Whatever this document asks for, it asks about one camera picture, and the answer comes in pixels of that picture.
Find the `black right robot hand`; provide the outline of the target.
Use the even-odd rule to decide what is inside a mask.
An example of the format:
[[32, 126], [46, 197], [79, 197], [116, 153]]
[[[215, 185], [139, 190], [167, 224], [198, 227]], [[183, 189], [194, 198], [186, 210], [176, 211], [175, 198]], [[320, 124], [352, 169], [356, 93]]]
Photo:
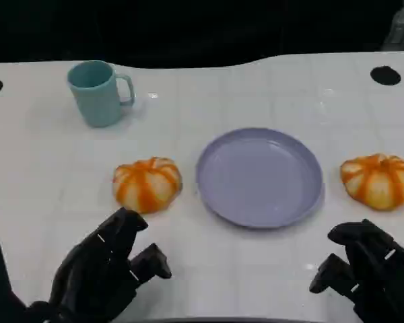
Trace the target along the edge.
[[404, 248], [367, 219], [340, 223], [327, 237], [345, 247], [347, 260], [330, 254], [310, 292], [333, 289], [363, 322], [404, 322]]

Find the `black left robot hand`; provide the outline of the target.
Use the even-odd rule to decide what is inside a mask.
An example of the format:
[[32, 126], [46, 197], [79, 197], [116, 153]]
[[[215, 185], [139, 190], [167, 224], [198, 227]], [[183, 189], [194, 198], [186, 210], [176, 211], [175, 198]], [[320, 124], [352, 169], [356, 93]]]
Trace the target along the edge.
[[129, 258], [137, 234], [147, 229], [135, 211], [120, 208], [67, 254], [48, 301], [27, 309], [27, 322], [112, 322], [154, 277], [170, 279], [167, 258], [150, 244]]

